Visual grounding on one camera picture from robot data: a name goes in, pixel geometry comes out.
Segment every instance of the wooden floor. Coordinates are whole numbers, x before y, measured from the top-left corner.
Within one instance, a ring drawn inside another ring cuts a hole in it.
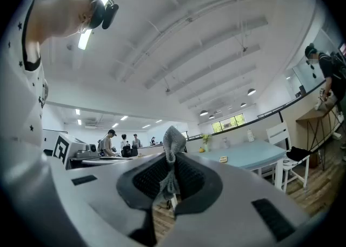
[[[308,186],[305,189],[297,179],[287,185],[287,195],[311,216],[327,209],[337,196],[346,170],[340,144],[340,141],[332,139],[325,144],[325,170],[322,171],[322,165],[309,169]],[[304,177],[305,167],[298,165],[294,171]],[[160,241],[174,226],[174,212],[172,208],[166,209],[166,203],[161,203],[154,206],[153,216],[156,238]]]

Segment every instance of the light blue table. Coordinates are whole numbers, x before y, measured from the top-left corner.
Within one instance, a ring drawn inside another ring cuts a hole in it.
[[[259,175],[261,174],[262,167],[276,164],[275,187],[281,189],[283,171],[282,158],[285,153],[286,150],[257,139],[253,142],[232,145],[228,149],[216,149],[210,152],[193,152],[189,154],[211,159],[213,161],[219,161],[220,157],[227,156],[227,164],[248,170],[258,169]]]

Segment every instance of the black t-shirt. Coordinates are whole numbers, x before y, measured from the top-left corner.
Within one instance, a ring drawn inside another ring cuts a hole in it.
[[[331,77],[331,90],[335,94],[338,101],[342,100],[346,91],[346,81],[339,73],[338,69],[331,63],[331,57],[324,53],[318,55],[318,61],[320,68],[324,75],[324,78]]]

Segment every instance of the desk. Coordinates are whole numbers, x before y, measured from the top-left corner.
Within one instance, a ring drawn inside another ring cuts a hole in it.
[[[324,128],[323,128],[323,123],[322,123],[322,119],[328,115],[328,119],[329,119],[329,127],[330,127],[330,134],[332,135],[332,131],[335,128],[335,125],[333,125],[333,129],[331,128],[331,122],[330,122],[330,116],[329,113],[332,112],[333,115],[335,116],[335,119],[339,122],[339,119],[337,118],[337,116],[335,115],[335,113],[333,112],[333,108],[335,106],[335,103],[328,99],[326,102],[324,102],[321,107],[319,108],[319,110],[315,110],[315,108],[312,108],[311,110],[309,110],[306,114],[304,114],[303,116],[301,116],[300,118],[298,118],[296,120],[297,123],[307,123],[307,150],[311,151],[312,147],[314,146],[314,142],[316,140],[317,142],[317,146],[318,148],[320,148],[320,143],[317,140],[317,132],[318,132],[318,128],[320,126],[321,123],[321,127],[322,127],[322,135],[323,135],[323,143],[325,142],[325,134],[324,134]],[[314,131],[314,128],[311,125],[311,121],[317,121],[316,124],[316,130]],[[314,138],[312,140],[311,143],[311,147],[309,148],[309,126],[311,127],[312,132],[314,133]],[[321,155],[321,152],[319,151],[318,154],[321,157],[321,162],[322,162],[322,169],[324,170],[324,166],[325,166],[325,148],[326,146],[324,146],[324,152],[323,152],[323,156]]]
[[[255,170],[276,163],[275,187],[282,186],[282,158],[286,150],[262,140],[244,142],[232,145],[228,149],[217,149],[204,153],[189,153],[199,157],[219,161],[220,157],[227,156],[227,164],[247,170]]]

